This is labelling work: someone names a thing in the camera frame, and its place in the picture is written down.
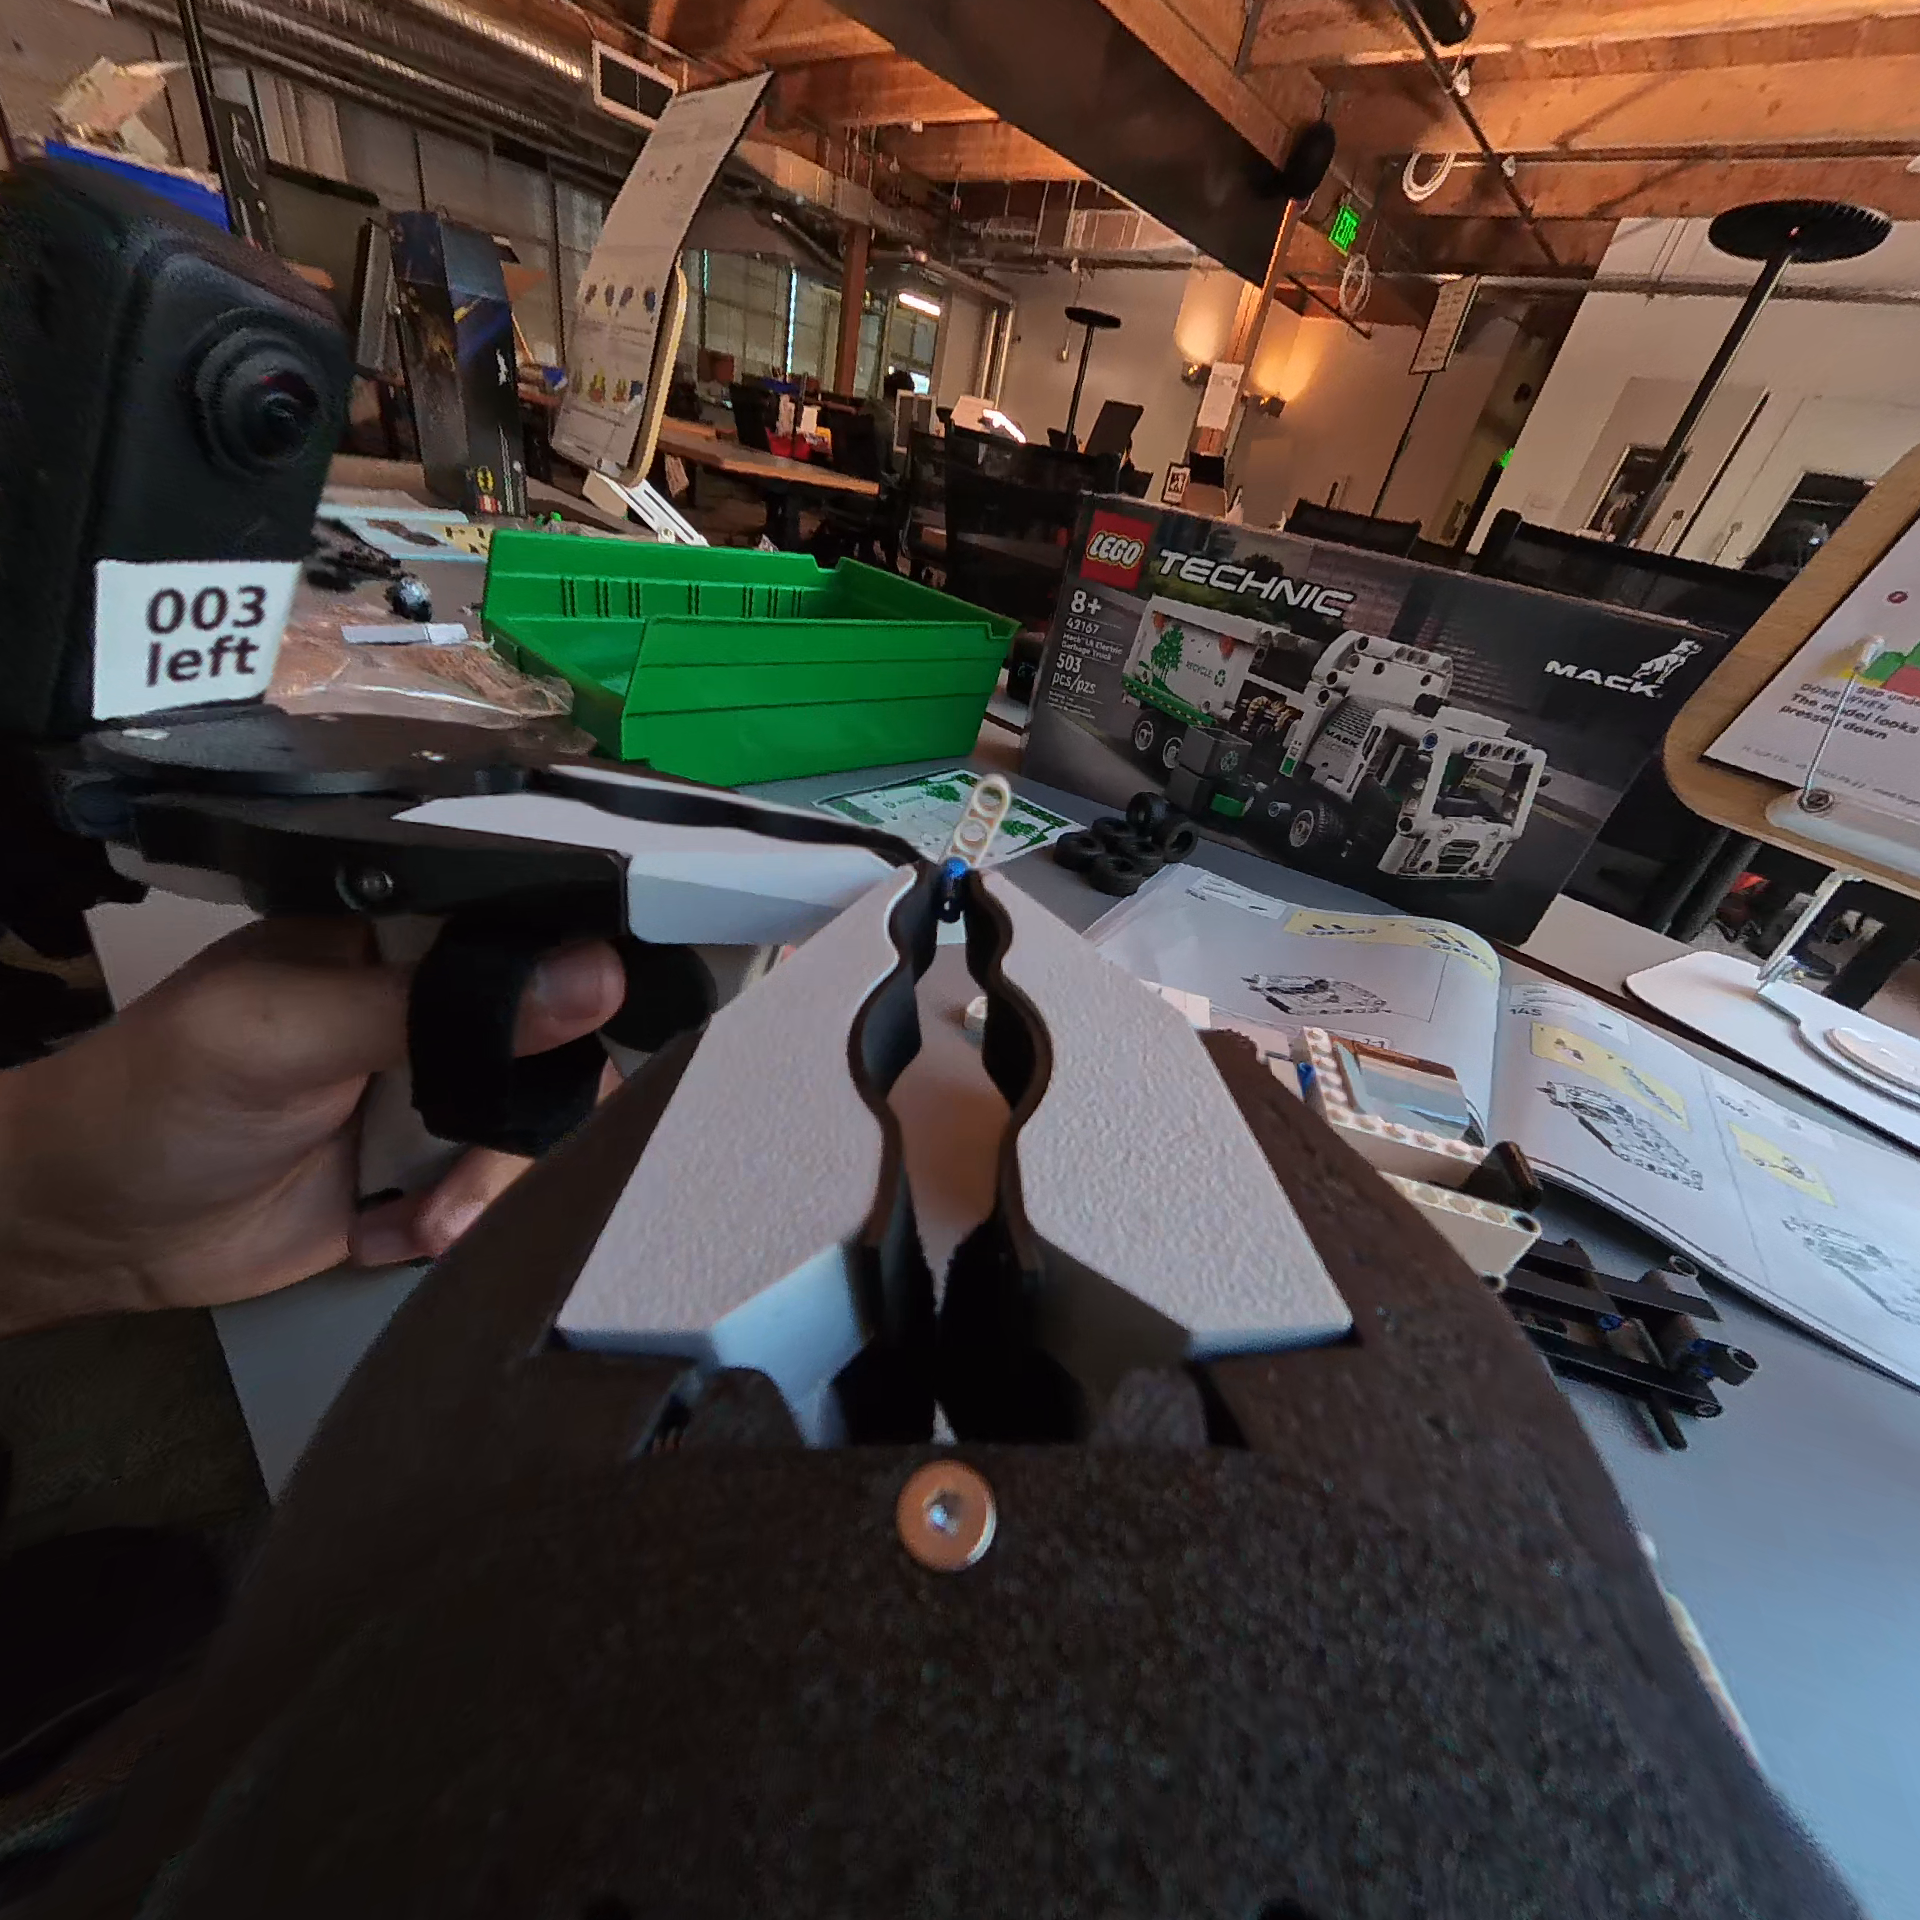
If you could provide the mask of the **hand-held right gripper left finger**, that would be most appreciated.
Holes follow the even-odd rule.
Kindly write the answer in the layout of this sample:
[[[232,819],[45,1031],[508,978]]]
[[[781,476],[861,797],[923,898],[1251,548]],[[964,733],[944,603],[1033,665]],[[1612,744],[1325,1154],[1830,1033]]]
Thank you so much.
[[[755,1371],[807,1445],[918,1445],[934,1303],[891,1092],[932,872],[896,872],[718,1012],[571,1284],[574,1351]]]

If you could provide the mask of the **white lego truck assembly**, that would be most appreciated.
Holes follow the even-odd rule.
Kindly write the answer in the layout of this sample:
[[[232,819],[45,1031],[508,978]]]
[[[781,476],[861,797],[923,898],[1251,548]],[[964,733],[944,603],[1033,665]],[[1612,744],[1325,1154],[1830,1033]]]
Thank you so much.
[[[1263,1066],[1422,1213],[1489,1290],[1543,1239],[1543,1189],[1495,1141],[1456,1073],[1371,1040],[1301,1027]]]

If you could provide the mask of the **small black lego parts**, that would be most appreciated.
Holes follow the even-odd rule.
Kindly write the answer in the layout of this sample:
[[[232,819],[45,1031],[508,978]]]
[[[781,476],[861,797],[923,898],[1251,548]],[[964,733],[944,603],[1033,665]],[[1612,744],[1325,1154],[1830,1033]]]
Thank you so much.
[[[303,561],[303,580],[325,593],[379,586],[396,618],[415,624],[433,620],[433,601],[424,583],[340,519],[317,522]]]

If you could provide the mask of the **lego instruction booklet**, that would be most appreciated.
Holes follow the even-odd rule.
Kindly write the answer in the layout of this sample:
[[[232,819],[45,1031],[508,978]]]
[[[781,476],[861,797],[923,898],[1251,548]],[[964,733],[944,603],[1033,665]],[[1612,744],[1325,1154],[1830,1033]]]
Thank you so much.
[[[1255,1040],[1325,1031],[1428,1064],[1385,1098],[1407,1129],[1512,1144],[1572,1191],[1779,1316],[1917,1386],[1916,1157],[1848,1136],[1601,1001],[1517,977],[1440,919],[1261,897],[1165,869],[1088,929],[1140,981],[1204,997]]]

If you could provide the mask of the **lego truck set box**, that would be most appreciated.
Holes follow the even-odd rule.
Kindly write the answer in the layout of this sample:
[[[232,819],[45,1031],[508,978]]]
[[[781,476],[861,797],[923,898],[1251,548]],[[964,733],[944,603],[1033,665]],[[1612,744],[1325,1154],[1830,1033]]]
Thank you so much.
[[[1731,652],[1692,621],[1092,495],[1024,773],[1523,945]]]

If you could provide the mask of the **person's left hand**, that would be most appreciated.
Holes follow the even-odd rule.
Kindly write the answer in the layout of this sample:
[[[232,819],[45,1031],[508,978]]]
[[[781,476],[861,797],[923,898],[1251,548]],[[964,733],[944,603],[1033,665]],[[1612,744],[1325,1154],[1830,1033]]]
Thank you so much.
[[[264,919],[6,1069],[4,1337],[443,1258],[533,1164],[473,1148],[360,1208],[360,1107],[404,1066],[409,987],[359,919]]]

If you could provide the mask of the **green plastic bin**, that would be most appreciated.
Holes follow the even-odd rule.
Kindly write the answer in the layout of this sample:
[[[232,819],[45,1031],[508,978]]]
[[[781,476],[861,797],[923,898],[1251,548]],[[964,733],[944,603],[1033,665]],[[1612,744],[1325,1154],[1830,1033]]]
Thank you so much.
[[[718,786],[957,761],[1016,639],[855,561],[543,530],[491,537],[483,626],[605,760]]]

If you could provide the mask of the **green white sticker sheet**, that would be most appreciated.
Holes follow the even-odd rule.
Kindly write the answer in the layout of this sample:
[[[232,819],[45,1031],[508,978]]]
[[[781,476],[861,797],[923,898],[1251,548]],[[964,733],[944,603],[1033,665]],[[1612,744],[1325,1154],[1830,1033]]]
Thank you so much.
[[[971,815],[975,791],[983,784],[1000,786],[1004,779],[956,767],[889,784],[839,791],[811,805],[835,821],[889,833],[911,847],[921,857],[936,859],[948,851],[961,821]],[[977,869],[1000,867],[1027,852],[1051,848],[1077,829],[1077,821],[1037,802],[1022,800],[1008,789],[992,842],[975,852],[974,865]]]

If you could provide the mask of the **blue storage bin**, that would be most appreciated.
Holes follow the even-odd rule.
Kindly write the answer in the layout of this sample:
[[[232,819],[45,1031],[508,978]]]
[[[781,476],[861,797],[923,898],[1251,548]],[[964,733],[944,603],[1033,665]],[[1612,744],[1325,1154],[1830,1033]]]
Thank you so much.
[[[93,164],[99,170],[116,171],[118,177],[128,177],[136,184],[151,186],[152,191],[159,191],[159,181],[165,181],[168,184],[166,191],[184,193],[191,186],[215,197],[222,195],[222,186],[215,173],[208,173],[197,167],[183,167],[168,161],[147,161],[142,156],[132,156],[118,149],[108,149],[99,143],[47,136],[39,145],[39,151],[45,157],[75,161]]]

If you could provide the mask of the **clear plastic bag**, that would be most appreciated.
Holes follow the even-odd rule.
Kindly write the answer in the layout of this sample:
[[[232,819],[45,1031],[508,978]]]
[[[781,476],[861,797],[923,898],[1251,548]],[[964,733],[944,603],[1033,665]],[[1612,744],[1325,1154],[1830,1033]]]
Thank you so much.
[[[591,753],[561,679],[513,668],[465,628],[433,640],[424,624],[373,620],[355,603],[291,618],[267,705],[508,732],[561,757]]]

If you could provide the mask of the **white stand base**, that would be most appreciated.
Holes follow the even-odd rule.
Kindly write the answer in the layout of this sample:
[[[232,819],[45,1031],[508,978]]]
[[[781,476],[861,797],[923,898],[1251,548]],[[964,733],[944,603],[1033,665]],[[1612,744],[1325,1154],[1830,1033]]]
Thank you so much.
[[[1814,889],[1761,965],[1693,953],[1631,973],[1631,999],[1688,1033],[1917,1149],[1917,1040],[1792,978],[1798,943],[1856,873]]]
[[[709,547],[709,540],[680,515],[680,511],[645,477],[631,482],[627,477],[608,476],[605,472],[588,472],[582,477],[582,497],[601,515],[616,516],[621,523],[638,523],[661,544]]]

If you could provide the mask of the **wooden document board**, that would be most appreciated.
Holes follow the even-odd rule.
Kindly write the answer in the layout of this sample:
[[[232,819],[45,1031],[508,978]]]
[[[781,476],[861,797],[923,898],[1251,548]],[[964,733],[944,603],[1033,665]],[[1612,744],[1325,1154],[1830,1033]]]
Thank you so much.
[[[1782,784],[1709,760],[1715,740],[1788,665],[1877,561],[1916,523],[1917,452],[1908,451],[1869,490],[1836,540],[1782,589],[1670,723],[1668,784],[1693,815],[1889,891],[1917,893],[1917,827],[1833,791]]]
[[[663,279],[661,301],[655,311],[655,344],[643,384],[631,401],[631,421],[636,440],[628,463],[621,472],[621,482],[638,492],[655,459],[659,433],[664,419],[664,405],[675,384],[680,339],[688,315],[688,279],[680,258],[675,261],[671,272]]]

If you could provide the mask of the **large printed instruction sheet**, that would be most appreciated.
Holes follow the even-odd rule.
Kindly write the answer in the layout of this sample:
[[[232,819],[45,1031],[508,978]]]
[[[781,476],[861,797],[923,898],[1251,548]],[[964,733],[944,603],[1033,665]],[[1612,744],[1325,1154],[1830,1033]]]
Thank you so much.
[[[620,474],[631,465],[663,322],[664,289],[699,203],[757,115],[769,71],[680,93],[646,136],[591,248],[566,332],[558,456]]]

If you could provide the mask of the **black floor lamp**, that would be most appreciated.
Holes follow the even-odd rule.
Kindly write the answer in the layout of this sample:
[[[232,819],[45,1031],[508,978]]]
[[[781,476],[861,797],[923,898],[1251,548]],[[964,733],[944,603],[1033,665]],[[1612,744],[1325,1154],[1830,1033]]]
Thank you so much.
[[[1113,332],[1121,325],[1121,320],[1104,308],[1085,306],[1085,304],[1070,304],[1062,313],[1070,328],[1081,329],[1078,340],[1078,357],[1071,377],[1071,395],[1068,401],[1068,415],[1062,423],[1062,449],[1078,451],[1081,440],[1077,435],[1078,412],[1085,394],[1088,383],[1088,363],[1094,348],[1094,340],[1104,332]]]
[[[1889,228],[1893,223],[1887,215],[1830,199],[1750,201],[1727,208],[1711,220],[1708,233],[1709,248],[1723,256],[1758,263],[1759,271],[1661,445],[1660,459],[1651,468],[1631,515],[1624,515],[1613,530],[1613,544],[1638,543],[1654,522],[1672,477],[1688,456],[1697,421],[1789,265],[1833,265],[1860,258],[1878,249],[1887,240]]]

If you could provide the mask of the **black lego frame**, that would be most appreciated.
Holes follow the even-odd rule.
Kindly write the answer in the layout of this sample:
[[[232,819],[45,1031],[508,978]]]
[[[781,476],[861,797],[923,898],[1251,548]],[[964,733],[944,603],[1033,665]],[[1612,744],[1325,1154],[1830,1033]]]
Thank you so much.
[[[1719,1312],[1688,1291],[1697,1271],[1684,1256],[1620,1279],[1582,1242],[1545,1231],[1483,1265],[1489,1253],[1481,1232],[1468,1261],[1549,1370],[1631,1409],[1668,1452],[1687,1452],[1692,1425],[1720,1417],[1720,1389],[1759,1371],[1755,1353],[1715,1332]]]

